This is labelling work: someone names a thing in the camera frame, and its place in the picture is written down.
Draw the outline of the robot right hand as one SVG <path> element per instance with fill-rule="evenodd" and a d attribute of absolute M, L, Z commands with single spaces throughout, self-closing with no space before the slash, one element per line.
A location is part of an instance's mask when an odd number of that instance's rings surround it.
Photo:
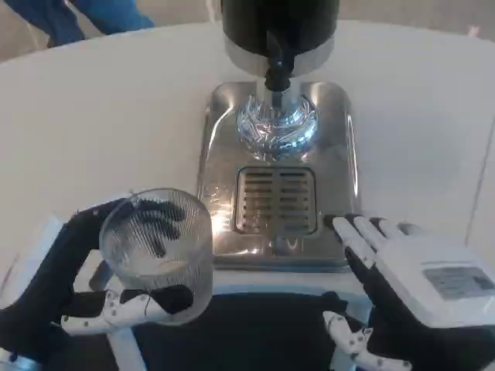
<path fill-rule="evenodd" d="M 464 243 L 410 223 L 327 215 L 373 305 L 359 331 L 328 311 L 329 337 L 362 370 L 492 370 L 494 270 Z"/>

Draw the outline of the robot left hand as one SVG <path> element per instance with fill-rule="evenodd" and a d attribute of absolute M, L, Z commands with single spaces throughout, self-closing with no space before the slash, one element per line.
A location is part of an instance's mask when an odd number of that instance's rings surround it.
<path fill-rule="evenodd" d="M 12 355 L 46 363 L 72 335 L 110 333 L 159 322 L 193 305 L 193 293 L 178 284 L 151 291 L 125 289 L 77 293 L 73 283 L 91 250 L 100 246 L 105 220 L 117 199 L 76 213 L 64 223 L 16 297 L 1 307 L 1 347 Z"/>

